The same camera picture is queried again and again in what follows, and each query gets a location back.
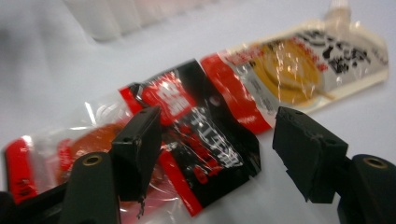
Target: snack package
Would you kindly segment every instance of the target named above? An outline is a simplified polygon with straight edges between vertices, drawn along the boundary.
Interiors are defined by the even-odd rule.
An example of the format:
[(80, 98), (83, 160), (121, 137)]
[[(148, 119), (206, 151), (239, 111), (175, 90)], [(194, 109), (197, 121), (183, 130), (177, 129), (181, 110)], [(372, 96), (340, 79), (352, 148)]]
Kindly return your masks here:
[(347, 1), (332, 1), (325, 21), (309, 21), (281, 35), (201, 60), (234, 117), (254, 133), (275, 126), (283, 105), (316, 110), (388, 77), (380, 37), (350, 23)]
[[(112, 140), (133, 117), (115, 93), (96, 102), (86, 102), (84, 109), (74, 113), (73, 118), (60, 121), (56, 127), (25, 135), (6, 146), (8, 189), (16, 203), (66, 182), (73, 162), (80, 156), (111, 149)], [(159, 210), (164, 220), (183, 221), (178, 211), (180, 203), (168, 176), (157, 164), (148, 186), (145, 216)], [(138, 222), (136, 216), (140, 209), (138, 202), (120, 203), (121, 220)]]
[(261, 170), (257, 138), (233, 118), (198, 62), (120, 93), (134, 113), (161, 107), (160, 164), (192, 216)]

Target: white table surface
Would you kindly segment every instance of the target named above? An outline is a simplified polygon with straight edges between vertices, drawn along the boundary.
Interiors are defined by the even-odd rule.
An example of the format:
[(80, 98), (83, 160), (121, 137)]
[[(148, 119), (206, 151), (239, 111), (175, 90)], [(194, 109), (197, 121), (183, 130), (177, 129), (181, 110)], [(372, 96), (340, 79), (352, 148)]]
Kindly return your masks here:
[[(123, 38), (96, 43), (62, 0), (0, 0), (0, 146), (70, 117), (85, 101), (143, 81), (189, 59), (322, 18), (330, 1), (222, 0)], [(396, 2), (352, 0), (352, 20), (385, 38), (389, 80), (311, 114), (349, 143), (347, 155), (396, 163)], [(337, 223), (336, 206), (304, 201), (272, 150), (273, 131), (258, 135), (262, 171), (207, 207), (193, 223)], [(1, 158), (0, 189), (6, 189)]]

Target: plastic wrapper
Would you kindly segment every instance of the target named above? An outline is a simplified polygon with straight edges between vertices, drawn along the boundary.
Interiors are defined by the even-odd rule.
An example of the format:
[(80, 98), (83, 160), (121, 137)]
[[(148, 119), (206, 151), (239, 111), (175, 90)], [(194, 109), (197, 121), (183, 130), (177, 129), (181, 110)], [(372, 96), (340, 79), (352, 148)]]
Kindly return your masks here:
[[(68, 180), (73, 161), (93, 151), (108, 152), (111, 142), (133, 113), (117, 92), (86, 102), (73, 117), (55, 127), (25, 135), (5, 148), (8, 188), (16, 203), (35, 197)], [(160, 164), (154, 168), (145, 199), (145, 217), (139, 220), (141, 204), (120, 203), (121, 220), (145, 223), (147, 218), (179, 221), (189, 218), (177, 192)]]
[(133, 83), (120, 93), (133, 112), (161, 107), (159, 161), (192, 216), (261, 170), (257, 138), (233, 118), (198, 62)]
[(80, 156), (108, 152), (133, 113), (150, 105), (162, 108), (163, 152), (148, 187), (145, 214), (138, 220), (141, 205), (122, 202), (122, 221), (184, 222), (191, 218), (186, 210), (197, 215), (261, 170), (256, 136), (234, 119), (198, 62), (115, 93), (86, 102), (79, 110), (83, 113), (73, 115), (76, 120), (6, 146), (8, 185), (17, 203), (66, 182)]
[(201, 64), (235, 118), (254, 133), (275, 126), (281, 105), (308, 113), (389, 72), (384, 40), (350, 22), (347, 1), (332, 1), (324, 21), (226, 49)]

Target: red packaging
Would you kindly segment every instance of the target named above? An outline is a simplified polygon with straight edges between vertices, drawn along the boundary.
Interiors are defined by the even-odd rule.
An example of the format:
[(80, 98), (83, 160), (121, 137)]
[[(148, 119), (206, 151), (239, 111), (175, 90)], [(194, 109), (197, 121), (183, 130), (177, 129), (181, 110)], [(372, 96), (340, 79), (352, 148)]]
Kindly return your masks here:
[(134, 113), (146, 106), (162, 108), (160, 164), (192, 216), (260, 171), (257, 138), (233, 118), (198, 62), (120, 93)]

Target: yellow food item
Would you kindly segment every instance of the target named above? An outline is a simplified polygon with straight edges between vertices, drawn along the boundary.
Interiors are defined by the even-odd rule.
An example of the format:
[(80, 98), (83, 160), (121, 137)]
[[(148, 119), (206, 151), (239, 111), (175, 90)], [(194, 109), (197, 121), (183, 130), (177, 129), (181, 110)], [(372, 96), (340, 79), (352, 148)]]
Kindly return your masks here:
[(262, 52), (253, 61), (254, 71), (279, 102), (309, 104), (322, 94), (320, 71), (311, 56), (292, 40), (263, 45)]

